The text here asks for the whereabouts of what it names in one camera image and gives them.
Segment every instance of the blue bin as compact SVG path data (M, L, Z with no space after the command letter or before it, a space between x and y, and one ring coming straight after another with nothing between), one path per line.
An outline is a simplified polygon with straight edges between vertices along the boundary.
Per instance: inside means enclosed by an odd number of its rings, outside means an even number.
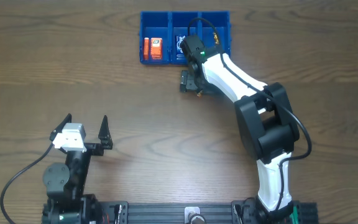
M224 51L231 54L231 36L230 36L230 12L150 12L140 13L140 31L139 31L139 58L143 64L155 65L186 65L185 58L177 58L176 38L177 35L187 35L187 26L189 22L202 17L214 24L221 38L221 44ZM190 27L190 33L200 37L205 46L212 47L215 44L213 30L206 23L196 21ZM149 56L148 60L143 58L144 38L158 37L162 38L162 59L153 60Z

